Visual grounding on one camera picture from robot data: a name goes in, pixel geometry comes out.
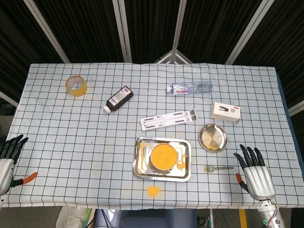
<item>packing tape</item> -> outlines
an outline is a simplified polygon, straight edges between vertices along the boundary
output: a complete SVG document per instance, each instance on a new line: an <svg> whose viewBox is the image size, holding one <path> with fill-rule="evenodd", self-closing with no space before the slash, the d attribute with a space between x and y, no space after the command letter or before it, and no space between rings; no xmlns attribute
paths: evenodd
<svg viewBox="0 0 304 228"><path fill-rule="evenodd" d="M73 85L80 83L80 88L72 89ZM66 81L66 89L73 96L82 96L87 91L87 85L84 79L79 75L73 75Z"/></svg>

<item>stainless steel bowl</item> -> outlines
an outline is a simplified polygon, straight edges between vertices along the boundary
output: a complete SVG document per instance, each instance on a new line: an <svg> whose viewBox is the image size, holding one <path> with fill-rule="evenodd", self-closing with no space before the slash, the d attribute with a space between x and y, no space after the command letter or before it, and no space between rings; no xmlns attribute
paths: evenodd
<svg viewBox="0 0 304 228"><path fill-rule="evenodd" d="M199 131L199 142L210 152L219 152L227 146L227 134L223 128L216 124L207 124Z"/></svg>

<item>white grid tablecloth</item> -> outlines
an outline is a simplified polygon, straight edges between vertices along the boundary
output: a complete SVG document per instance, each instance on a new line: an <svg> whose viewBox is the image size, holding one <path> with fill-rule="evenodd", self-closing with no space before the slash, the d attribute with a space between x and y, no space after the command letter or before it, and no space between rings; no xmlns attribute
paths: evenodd
<svg viewBox="0 0 304 228"><path fill-rule="evenodd" d="M71 75L88 85L82 97L65 89ZM211 79L211 94L173 96L174 81ZM134 93L116 112L102 107L121 87ZM209 118L213 102L241 107L239 123ZM140 119L195 109L198 121L141 131ZM227 148L204 150L197 138L205 124L223 126ZM9 137L29 138L19 158L15 178L35 171L31 183L11 189L4 206L84 205L92 208L251 208L257 206L241 190L234 152L239 144L260 149L275 185L274 201L281 207L304 207L304 184L272 67L135 64L32 64ZM192 175L188 182L142 180L133 175L138 137L189 141ZM229 165L233 170L206 173L205 165ZM149 186L160 187L153 199Z"/></svg>

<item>white bottle cap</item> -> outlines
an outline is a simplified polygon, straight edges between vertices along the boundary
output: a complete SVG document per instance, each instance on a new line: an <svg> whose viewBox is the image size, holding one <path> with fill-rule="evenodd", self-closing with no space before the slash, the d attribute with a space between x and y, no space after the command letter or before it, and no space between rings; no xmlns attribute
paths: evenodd
<svg viewBox="0 0 304 228"><path fill-rule="evenodd" d="M171 92L171 85L167 85L167 93Z"/></svg>
<svg viewBox="0 0 304 228"><path fill-rule="evenodd" d="M109 109L109 107L108 106L104 106L104 110L106 111L106 113L110 113L111 112L111 110Z"/></svg>

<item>plastic water bottle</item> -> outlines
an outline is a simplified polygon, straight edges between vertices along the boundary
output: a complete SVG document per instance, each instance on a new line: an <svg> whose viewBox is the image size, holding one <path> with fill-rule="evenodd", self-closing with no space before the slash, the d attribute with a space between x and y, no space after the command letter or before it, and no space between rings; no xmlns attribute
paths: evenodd
<svg viewBox="0 0 304 228"><path fill-rule="evenodd" d="M208 80L195 81L188 83L172 83L167 86L167 93L177 94L194 94L212 92L213 83Z"/></svg>

